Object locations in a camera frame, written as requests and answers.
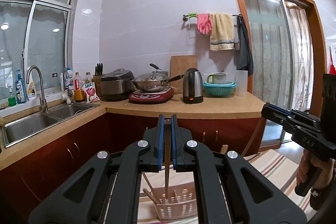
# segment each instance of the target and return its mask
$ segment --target electric kettle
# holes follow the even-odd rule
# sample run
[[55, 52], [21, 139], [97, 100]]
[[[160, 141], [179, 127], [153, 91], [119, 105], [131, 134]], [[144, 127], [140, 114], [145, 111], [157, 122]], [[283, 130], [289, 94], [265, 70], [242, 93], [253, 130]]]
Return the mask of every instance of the electric kettle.
[[195, 68], [188, 69], [183, 77], [183, 102], [187, 104], [203, 102], [202, 74]]

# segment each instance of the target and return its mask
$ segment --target snack bag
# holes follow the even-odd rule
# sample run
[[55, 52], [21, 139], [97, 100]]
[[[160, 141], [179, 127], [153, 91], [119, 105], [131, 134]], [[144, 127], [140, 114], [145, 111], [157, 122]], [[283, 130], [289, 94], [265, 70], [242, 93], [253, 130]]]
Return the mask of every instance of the snack bag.
[[99, 97], [96, 93], [95, 83], [87, 83], [82, 88], [86, 94], [86, 102], [92, 103], [96, 101], [100, 101]]

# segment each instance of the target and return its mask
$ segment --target metal screw cap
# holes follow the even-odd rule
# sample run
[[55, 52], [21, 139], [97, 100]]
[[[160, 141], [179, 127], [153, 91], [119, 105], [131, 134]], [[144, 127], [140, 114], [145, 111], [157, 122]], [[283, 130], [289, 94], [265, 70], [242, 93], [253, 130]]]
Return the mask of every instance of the metal screw cap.
[[236, 159], [238, 158], [238, 153], [236, 151], [229, 151], [227, 153], [227, 156], [230, 158], [230, 159]]
[[138, 141], [139, 147], [146, 147], [148, 145], [148, 142], [146, 140]]
[[194, 140], [187, 141], [187, 146], [195, 147], [197, 146], [197, 141], [194, 141]]
[[107, 158], [108, 155], [109, 154], [106, 151], [99, 151], [97, 153], [97, 157], [100, 158], [100, 159], [105, 159], [105, 158]]

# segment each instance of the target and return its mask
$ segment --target stainless steel sink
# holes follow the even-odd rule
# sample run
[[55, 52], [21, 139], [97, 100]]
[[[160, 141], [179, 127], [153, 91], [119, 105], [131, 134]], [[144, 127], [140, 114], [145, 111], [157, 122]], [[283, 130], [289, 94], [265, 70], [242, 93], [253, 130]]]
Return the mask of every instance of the stainless steel sink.
[[60, 118], [62, 120], [67, 119], [69, 117], [75, 116], [85, 110], [91, 109], [97, 105], [93, 104], [71, 104], [71, 105], [62, 105], [56, 107], [55, 109], [51, 109], [48, 114]]
[[99, 105], [72, 103], [51, 108], [6, 124], [2, 129], [4, 147], [8, 148], [54, 125], [86, 112]]

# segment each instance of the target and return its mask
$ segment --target cabinet handle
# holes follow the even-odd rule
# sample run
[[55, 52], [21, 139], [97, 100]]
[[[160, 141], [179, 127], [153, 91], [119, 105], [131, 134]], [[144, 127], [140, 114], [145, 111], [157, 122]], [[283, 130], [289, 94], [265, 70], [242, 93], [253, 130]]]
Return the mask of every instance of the cabinet handle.
[[73, 144], [76, 146], [78, 153], [80, 153], [78, 145], [76, 143], [73, 143]]
[[71, 151], [70, 151], [69, 149], [67, 149], [67, 150], [68, 150], [68, 152], [70, 153], [70, 156], [71, 156], [71, 161], [74, 161], [74, 157], [73, 157], [73, 155], [72, 155]]

